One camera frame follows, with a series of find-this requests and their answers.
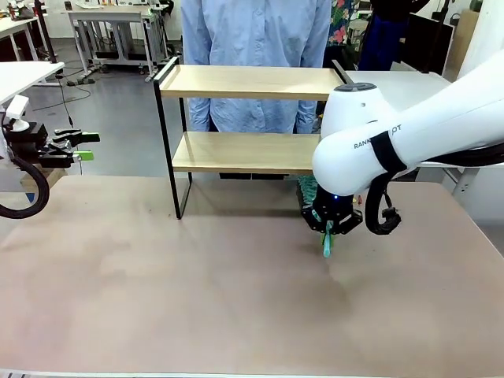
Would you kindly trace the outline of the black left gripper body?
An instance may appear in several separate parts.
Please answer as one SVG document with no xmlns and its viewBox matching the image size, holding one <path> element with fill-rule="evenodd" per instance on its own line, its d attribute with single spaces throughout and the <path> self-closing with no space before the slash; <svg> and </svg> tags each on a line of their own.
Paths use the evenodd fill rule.
<svg viewBox="0 0 504 378">
<path fill-rule="evenodd" d="M 44 124 L 29 122 L 23 131 L 15 131 L 13 125 L 3 125 L 3 136 L 6 141 L 4 159 L 21 158 L 27 163 L 51 168 L 49 161 L 44 158 L 48 132 Z"/>
</svg>

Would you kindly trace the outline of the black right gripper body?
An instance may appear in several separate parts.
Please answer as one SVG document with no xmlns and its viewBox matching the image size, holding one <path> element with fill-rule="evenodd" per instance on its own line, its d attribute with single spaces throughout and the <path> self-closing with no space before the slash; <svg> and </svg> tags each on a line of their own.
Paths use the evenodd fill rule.
<svg viewBox="0 0 504 378">
<path fill-rule="evenodd" d="M 346 235 L 363 221 L 362 211 L 354 208 L 352 196 L 338 196 L 318 187 L 310 197 L 300 191 L 301 215 L 308 226 L 321 233 L 321 224 L 328 222 L 328 235 L 333 221 L 338 221 L 340 235 Z"/>
</svg>

